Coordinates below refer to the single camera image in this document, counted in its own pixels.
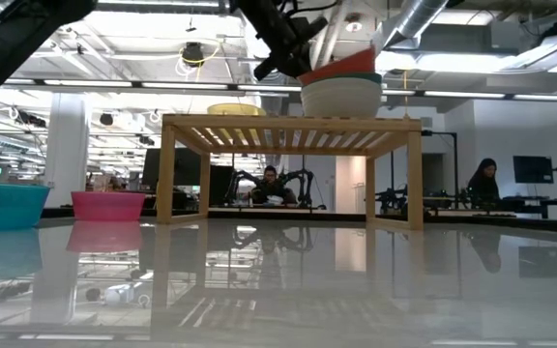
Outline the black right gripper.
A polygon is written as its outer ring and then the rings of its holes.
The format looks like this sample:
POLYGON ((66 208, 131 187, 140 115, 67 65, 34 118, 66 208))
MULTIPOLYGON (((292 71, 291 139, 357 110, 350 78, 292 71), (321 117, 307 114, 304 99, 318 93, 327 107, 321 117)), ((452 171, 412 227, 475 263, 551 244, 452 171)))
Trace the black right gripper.
POLYGON ((294 78, 310 72, 309 41, 327 25, 324 16, 312 23, 305 17, 286 19, 275 16, 255 20, 256 38, 270 48, 269 56, 254 69, 255 78, 263 80, 273 70, 294 78))

